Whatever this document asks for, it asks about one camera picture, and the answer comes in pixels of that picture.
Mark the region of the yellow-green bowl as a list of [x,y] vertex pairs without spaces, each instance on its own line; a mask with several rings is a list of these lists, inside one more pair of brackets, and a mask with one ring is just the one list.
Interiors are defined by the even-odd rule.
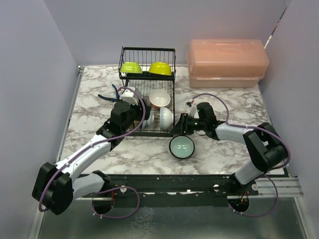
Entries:
[[166,62],[154,62],[149,68],[149,73],[157,75],[171,76],[171,66]]

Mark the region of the white square bowl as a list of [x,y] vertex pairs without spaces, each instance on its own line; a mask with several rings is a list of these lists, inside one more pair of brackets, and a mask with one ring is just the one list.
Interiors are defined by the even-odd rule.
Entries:
[[124,62],[120,67],[120,73],[141,74],[143,71],[137,62]]

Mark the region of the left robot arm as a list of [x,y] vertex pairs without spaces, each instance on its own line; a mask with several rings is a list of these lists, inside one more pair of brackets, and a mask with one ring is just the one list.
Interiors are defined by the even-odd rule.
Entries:
[[129,127],[135,121],[143,122],[149,112],[150,107],[144,99],[140,99],[136,105],[118,101],[114,104],[110,118],[82,148],[55,164],[44,163],[32,191],[32,197],[38,201],[38,210],[60,215],[76,198],[90,193],[106,196],[110,191],[106,175],[95,171],[80,178],[80,174],[136,131],[129,130]]

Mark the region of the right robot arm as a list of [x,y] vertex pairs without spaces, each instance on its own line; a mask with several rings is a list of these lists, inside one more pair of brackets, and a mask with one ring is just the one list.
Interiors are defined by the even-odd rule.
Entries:
[[246,145],[250,161],[230,176],[229,189],[240,195],[247,184],[275,169],[276,165],[290,159],[290,151],[269,123],[259,126],[240,126],[218,120],[208,102],[196,106],[198,118],[182,113],[170,130],[173,139],[189,139],[195,131],[203,131],[214,140],[228,140]]

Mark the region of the blue floral bowl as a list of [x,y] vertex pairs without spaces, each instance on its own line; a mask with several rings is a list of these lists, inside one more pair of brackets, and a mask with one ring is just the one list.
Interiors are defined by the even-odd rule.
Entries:
[[154,123],[154,120],[155,116],[153,112],[150,112],[149,118],[143,121],[142,129],[148,129]]

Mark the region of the black wire dish rack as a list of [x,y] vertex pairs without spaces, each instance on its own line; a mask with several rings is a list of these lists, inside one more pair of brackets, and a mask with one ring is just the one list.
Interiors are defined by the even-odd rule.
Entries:
[[[149,100],[149,95],[153,90],[164,90],[170,96],[170,103],[167,108],[175,114],[175,77],[176,77],[176,53],[174,48],[156,47],[123,47],[120,54],[118,68],[126,62],[136,62],[141,67],[142,73],[119,72],[119,78],[126,87],[135,87],[140,91],[146,104],[152,108],[151,113],[155,117],[152,123],[146,123],[135,131],[133,136],[153,136],[153,137],[172,137],[170,129],[160,128],[160,109],[153,106]],[[171,75],[159,75],[149,72],[151,64],[154,62],[165,62],[170,66]]]

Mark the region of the orange bowl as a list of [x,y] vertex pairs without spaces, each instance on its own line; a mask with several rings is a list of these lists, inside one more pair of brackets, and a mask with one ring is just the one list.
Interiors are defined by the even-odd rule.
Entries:
[[156,89],[150,92],[149,101],[156,108],[168,107],[171,103],[171,97],[168,92]]

